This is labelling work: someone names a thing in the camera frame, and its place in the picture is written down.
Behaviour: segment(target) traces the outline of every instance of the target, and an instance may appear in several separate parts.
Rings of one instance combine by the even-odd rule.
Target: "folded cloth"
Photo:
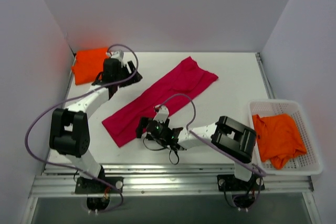
[[[217,75],[201,69],[196,61],[188,57],[134,101],[102,121],[102,124],[115,143],[122,147],[136,138],[135,130],[142,116],[155,116],[154,106],[177,93],[186,94],[193,99],[217,79]],[[169,114],[173,115],[189,102],[186,97],[177,96],[165,105]]]
[[[94,82],[99,72],[103,71],[103,62],[108,56],[106,48],[78,51],[76,62],[71,67],[75,75],[75,84]]]
[[[287,114],[260,118],[253,116],[257,143],[262,162],[270,160],[282,169],[291,158],[307,153],[295,121]]]

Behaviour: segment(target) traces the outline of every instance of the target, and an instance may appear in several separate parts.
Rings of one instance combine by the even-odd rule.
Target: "cable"
[[[230,154],[222,151],[221,149],[219,149],[217,146],[215,146],[214,144],[208,142],[207,140],[201,138],[200,136],[198,136],[196,133],[194,133],[193,131],[189,130],[189,126],[190,124],[192,124],[196,118],[196,106],[195,106],[195,103],[193,102],[193,100],[187,96],[186,94],[182,94],[182,93],[178,93],[178,94],[174,94],[172,95],[171,97],[169,97],[167,100],[165,100],[162,104],[160,104],[159,107],[165,105],[170,99],[178,96],[178,95],[181,95],[183,97],[186,97],[190,100],[190,103],[192,104],[193,106],[193,110],[194,110],[194,116],[193,118],[190,120],[190,122],[187,123],[186,125],[186,129],[187,131],[189,131],[194,137],[196,137],[197,139],[199,139],[201,142],[203,142],[204,144],[208,145],[209,147],[211,147],[212,149],[218,151],[219,153],[223,154],[224,156],[230,158],[231,160],[233,160],[235,163],[241,165],[242,167],[248,169],[250,172],[258,175],[259,177],[265,177],[266,176],[266,173],[264,170],[262,170],[258,165],[256,164],[252,164],[252,167],[250,167],[248,164],[244,164],[243,162],[241,162],[240,160],[236,159],[235,157],[232,157]]]
[[[74,182],[77,183],[77,181],[75,180],[75,176],[78,174],[78,170],[75,172],[74,174]]]
[[[108,198],[109,198],[108,193],[109,193],[110,189],[111,189],[111,187],[107,187],[107,188],[105,189],[105,191],[104,191],[104,198],[105,198],[105,199],[108,199]]]
[[[182,94],[182,93],[178,93],[178,94],[174,94],[172,95],[171,97],[169,97],[167,100],[165,100],[163,103],[160,104],[159,108],[163,105],[165,105],[170,99],[174,98],[174,97],[177,97],[177,96],[183,96],[183,97],[187,97],[189,99],[189,101],[191,102],[191,105],[193,106],[193,109],[194,109],[194,116],[193,118],[190,120],[190,122],[187,123],[186,125],[186,129],[188,130],[189,128],[189,125],[192,124],[194,121],[195,121],[195,118],[196,118],[196,107],[195,107],[195,103],[193,102],[193,100],[187,96],[186,94]]]
[[[150,150],[150,151],[153,151],[153,152],[157,152],[157,151],[162,151],[162,150],[165,150],[165,149],[167,149],[166,147],[163,147],[163,148],[160,148],[160,149],[150,149],[150,148],[148,148],[147,147],[147,145],[145,144],[145,137],[143,138],[143,140],[142,140],[142,143],[143,143],[143,145],[145,146],[145,148],[147,149],[147,150]]]
[[[109,52],[110,49],[113,48],[113,47],[124,47],[124,48],[126,48],[127,50],[129,50],[129,51],[134,55],[134,57],[135,57],[135,61],[136,61],[136,67],[135,67],[135,71],[134,71],[134,73],[132,73],[129,77],[127,77],[127,78],[124,79],[124,80],[121,80],[121,81],[115,81],[115,82],[111,82],[111,83],[104,84],[104,85],[102,85],[102,86],[100,86],[100,87],[98,87],[98,88],[96,88],[96,89],[94,89],[94,90],[91,90],[91,91],[89,91],[89,92],[87,92],[87,93],[85,93],[85,94],[79,95],[79,96],[77,96],[77,97],[73,97],[73,98],[65,99],[65,100],[63,100],[63,101],[61,101],[61,102],[59,102],[59,103],[56,103],[56,104],[53,105],[53,106],[50,106],[50,107],[47,108],[44,112],[42,112],[38,117],[36,117],[36,119],[35,119],[35,120],[31,123],[31,125],[28,127],[28,130],[27,130],[26,135],[25,135],[25,147],[26,147],[26,150],[27,150],[28,154],[29,154],[30,156],[32,156],[34,159],[36,159],[36,160],[38,160],[38,161],[40,161],[40,162],[42,162],[42,163],[48,164],[48,165],[54,165],[54,166],[59,166],[59,167],[64,167],[64,168],[70,168],[70,169],[78,170],[79,172],[84,173],[85,175],[91,177],[92,179],[94,179],[94,180],[96,180],[96,181],[99,181],[100,183],[102,183],[102,184],[104,184],[104,185],[106,185],[106,186],[108,186],[108,187],[111,187],[114,191],[116,191],[117,193],[119,193],[119,195],[120,195],[120,202],[119,202],[118,204],[116,204],[115,206],[111,207],[110,209],[108,209],[109,211],[114,210],[114,209],[118,208],[119,206],[121,206],[121,205],[123,204],[124,198],[123,198],[123,196],[122,196],[122,194],[121,194],[121,191],[119,191],[114,185],[112,185],[112,184],[110,184],[110,183],[107,183],[107,182],[105,182],[104,180],[102,180],[102,179],[100,179],[100,178],[97,178],[97,177],[93,176],[92,174],[90,174],[89,172],[87,172],[87,171],[85,171],[85,170],[82,170],[82,169],[80,169],[80,168],[78,168],[78,167],[74,167],[74,166],[71,166],[71,165],[65,165],[65,164],[59,164],[59,163],[50,162],[50,161],[44,160],[43,158],[40,158],[40,157],[36,156],[36,155],[31,151],[31,149],[30,149],[30,147],[29,147],[29,144],[28,144],[28,137],[29,137],[30,132],[32,131],[32,128],[35,126],[35,124],[36,124],[36,123],[37,123],[37,122],[38,122],[38,121],[39,121],[45,114],[47,114],[47,113],[48,113],[49,111],[51,111],[52,109],[55,109],[55,108],[59,107],[60,105],[66,103],[66,102],[70,102],[70,101],[74,101],[74,100],[77,100],[77,99],[84,98],[84,97],[86,97],[86,96],[88,96],[88,95],[90,95],[90,94],[92,94],[92,93],[94,93],[94,92],[96,92],[96,91],[98,91],[98,90],[100,90],[100,89],[102,89],[102,88],[105,88],[105,87],[108,87],[108,86],[111,86],[111,85],[116,85],[116,84],[121,84],[121,83],[123,83],[123,82],[126,82],[126,81],[130,80],[130,79],[137,73],[137,71],[138,71],[138,67],[139,67],[139,60],[138,60],[138,57],[137,57],[137,55],[135,54],[135,52],[134,52],[131,48],[129,48],[128,46],[125,46],[125,45],[123,45],[123,44],[114,44],[114,45],[112,45],[112,46],[110,46],[110,47],[108,48],[107,52]]]
[[[232,208],[237,208],[236,206],[232,206],[231,203],[228,201],[227,196],[226,196],[225,185],[223,186],[223,192],[224,192],[224,198],[225,198],[226,203]]]
[[[253,186],[253,185],[251,185],[250,188],[246,191],[245,194],[235,195],[232,198],[232,201],[235,204],[235,207],[240,208],[240,209],[245,209],[245,211],[249,211],[251,209],[251,207],[253,205],[255,205],[255,203],[258,201],[258,198],[260,196],[260,191],[261,191],[261,187],[262,187],[262,184],[263,184],[263,179],[261,177],[259,179],[260,179],[259,180],[260,184],[259,184],[259,187],[258,187],[258,194],[256,196],[254,195],[254,192],[253,192],[252,196],[249,194],[249,192],[251,191],[251,187]],[[226,202],[228,203],[228,200],[227,200],[226,194],[225,194],[225,187],[224,187],[224,196],[225,196]]]
[[[174,152],[175,155],[176,155],[176,157],[177,157],[177,162],[176,162],[176,163],[173,163],[173,161],[172,161],[171,158],[170,158],[170,154],[172,154],[172,152]],[[169,161],[170,161],[170,163],[172,163],[173,165],[177,165],[177,164],[180,162],[180,157],[179,157],[177,151],[172,151],[172,150],[169,151]]]

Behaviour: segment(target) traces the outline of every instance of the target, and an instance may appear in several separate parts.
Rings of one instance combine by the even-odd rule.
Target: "laundry basket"
[[[275,175],[315,175],[320,174],[323,170],[322,161],[319,156],[315,139],[308,126],[302,107],[295,101],[288,100],[254,100],[248,104],[250,127],[254,129],[252,116],[258,114],[260,117],[280,114],[291,116],[300,132],[301,138],[306,146],[306,155],[290,159],[287,164],[280,170],[275,169],[271,162],[261,162],[258,144],[254,148],[254,156],[257,163],[267,174]]]

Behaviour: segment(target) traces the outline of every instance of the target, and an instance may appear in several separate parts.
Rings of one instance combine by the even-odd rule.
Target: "black bracket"
[[[252,174],[249,181],[243,181],[235,177],[233,174],[217,175],[217,185],[219,191],[251,191],[259,190],[257,179],[259,176]],[[265,190],[263,180],[258,180],[261,185],[261,191]]]
[[[96,80],[93,82],[92,85],[104,85],[115,81],[121,81],[130,77],[136,71],[136,68],[132,61],[128,61],[127,64],[130,70],[128,70],[127,66],[122,66],[121,62],[118,59],[105,59],[103,62],[103,71],[97,75]],[[122,88],[132,85],[141,81],[141,79],[141,74],[139,74],[139,72],[136,72],[130,80],[122,82],[120,84],[108,86],[109,99],[111,99],[111,97],[117,92],[118,87]]]
[[[123,177],[105,177],[105,182],[116,186],[120,192],[123,189]],[[75,194],[103,194],[107,186],[93,179],[79,177],[76,182]],[[118,192],[110,189],[109,194],[117,194]]]
[[[250,127],[227,116],[221,116],[216,125],[217,128],[211,137],[211,142],[241,162],[250,163],[257,133]]]
[[[65,126],[72,124],[72,131]],[[51,117],[49,146],[61,155],[81,157],[89,148],[90,134],[87,114],[55,109]]]

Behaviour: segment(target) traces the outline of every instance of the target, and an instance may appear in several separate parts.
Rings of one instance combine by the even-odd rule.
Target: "white backdrop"
[[[46,107],[64,97],[73,61],[43,0],[0,0],[0,219],[19,223],[41,163],[24,146],[25,132]],[[46,157],[50,117],[31,134]]]
[[[335,223],[336,0],[289,0],[263,49],[267,75],[281,98],[300,102],[324,159],[313,177],[322,223]]]
[[[261,51],[288,0],[45,0],[71,47]]]

